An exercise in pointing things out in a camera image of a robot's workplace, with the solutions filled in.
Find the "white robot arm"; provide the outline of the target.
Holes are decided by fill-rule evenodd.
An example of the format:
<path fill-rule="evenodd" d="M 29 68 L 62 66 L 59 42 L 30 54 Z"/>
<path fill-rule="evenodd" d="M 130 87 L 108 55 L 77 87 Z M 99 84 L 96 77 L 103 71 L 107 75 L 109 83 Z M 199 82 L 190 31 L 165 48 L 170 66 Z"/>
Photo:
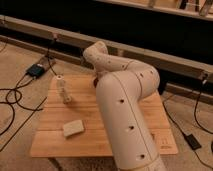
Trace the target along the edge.
<path fill-rule="evenodd" d="M 98 41 L 83 52 L 96 70 L 96 99 L 120 171 L 167 171 L 139 101 L 156 92 L 160 77 L 150 64 L 108 53 Z"/>

